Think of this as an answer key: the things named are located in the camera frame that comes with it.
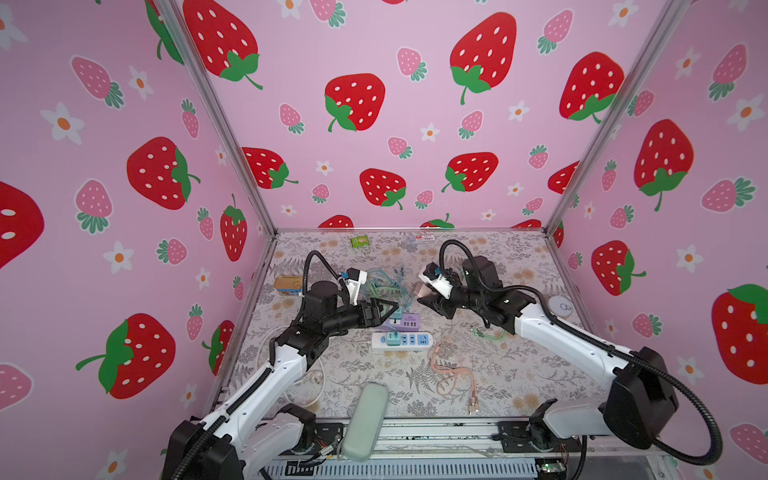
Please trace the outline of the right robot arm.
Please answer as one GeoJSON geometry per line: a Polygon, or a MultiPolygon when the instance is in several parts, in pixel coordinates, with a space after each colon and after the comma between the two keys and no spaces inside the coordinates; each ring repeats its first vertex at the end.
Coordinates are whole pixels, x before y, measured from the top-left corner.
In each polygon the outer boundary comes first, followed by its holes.
{"type": "Polygon", "coordinates": [[[721,430],[704,402],[672,376],[654,350],[617,346],[555,315],[544,295],[527,285],[505,286],[493,262],[474,256],[462,242],[449,239],[440,249],[456,246],[466,256],[460,271],[443,260],[429,263],[420,280],[429,292],[420,303],[451,319],[459,309],[475,313],[485,326],[530,340],[550,350],[592,378],[607,395],[582,401],[551,399],[529,417],[527,439],[550,451],[570,437],[613,436],[624,444],[656,447],[679,461],[708,466],[722,456],[721,430]],[[685,397],[703,419],[710,445],[701,455],[681,452],[660,435],[685,397]]]}

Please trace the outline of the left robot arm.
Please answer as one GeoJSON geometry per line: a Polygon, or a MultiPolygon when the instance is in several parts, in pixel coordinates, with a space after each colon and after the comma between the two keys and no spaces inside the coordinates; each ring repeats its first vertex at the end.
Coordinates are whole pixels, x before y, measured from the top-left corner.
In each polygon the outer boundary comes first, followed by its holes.
{"type": "Polygon", "coordinates": [[[383,325],[399,305],[359,295],[366,272],[350,268],[329,281],[301,284],[296,318],[269,343],[267,360],[219,408],[171,434],[164,479],[254,479],[279,454],[312,444],[315,416],[277,400],[318,361],[331,338],[383,325]]]}

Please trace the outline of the pink charger plug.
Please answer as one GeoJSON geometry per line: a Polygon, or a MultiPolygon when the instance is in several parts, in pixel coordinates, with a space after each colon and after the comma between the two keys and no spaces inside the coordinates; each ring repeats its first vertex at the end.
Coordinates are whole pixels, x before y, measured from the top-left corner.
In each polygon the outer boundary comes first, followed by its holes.
{"type": "Polygon", "coordinates": [[[436,294],[436,291],[432,288],[432,286],[422,283],[417,293],[417,297],[424,298],[433,294],[436,294]]]}

